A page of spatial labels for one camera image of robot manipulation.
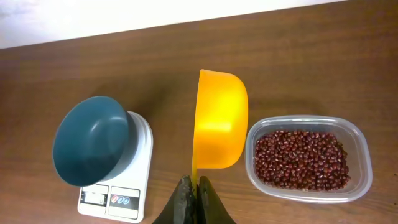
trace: blue bowl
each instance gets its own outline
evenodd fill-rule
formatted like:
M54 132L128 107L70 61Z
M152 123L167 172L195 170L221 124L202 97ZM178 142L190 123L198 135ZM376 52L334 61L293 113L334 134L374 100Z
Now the blue bowl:
M122 172L134 156L135 125L114 99L95 96L76 105L55 136L53 162L68 184L87 186Z

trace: scale control panel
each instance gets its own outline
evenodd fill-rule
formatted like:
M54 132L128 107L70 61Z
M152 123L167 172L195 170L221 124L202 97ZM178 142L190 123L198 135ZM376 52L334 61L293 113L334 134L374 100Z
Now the scale control panel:
M92 185L82 187L78 203L78 211L84 215L92 215L124 222L137 223L140 190L108 185Z

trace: red button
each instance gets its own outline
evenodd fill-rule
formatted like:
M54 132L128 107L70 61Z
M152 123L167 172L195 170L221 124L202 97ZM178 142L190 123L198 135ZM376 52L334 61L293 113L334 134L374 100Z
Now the red button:
M113 195L113 196L112 196L112 199L111 199L111 202L112 202L112 203L116 203L116 201L118 201L118 199L119 199L119 196Z

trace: blue button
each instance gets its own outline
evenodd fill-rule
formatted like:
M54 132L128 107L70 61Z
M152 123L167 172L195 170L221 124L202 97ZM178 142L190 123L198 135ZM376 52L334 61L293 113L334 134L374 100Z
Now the blue button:
M130 202L130 198L129 197L124 198L123 204L127 205L129 202Z
M124 200L124 197L123 196L119 196L118 203L122 203L123 200Z

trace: pile of red beans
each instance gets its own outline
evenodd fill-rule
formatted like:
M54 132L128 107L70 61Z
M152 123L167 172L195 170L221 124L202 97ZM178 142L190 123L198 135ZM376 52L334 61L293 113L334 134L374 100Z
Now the pile of red beans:
M268 185L283 189L330 191L351 177L347 152L331 133L275 131L256 141L255 170Z

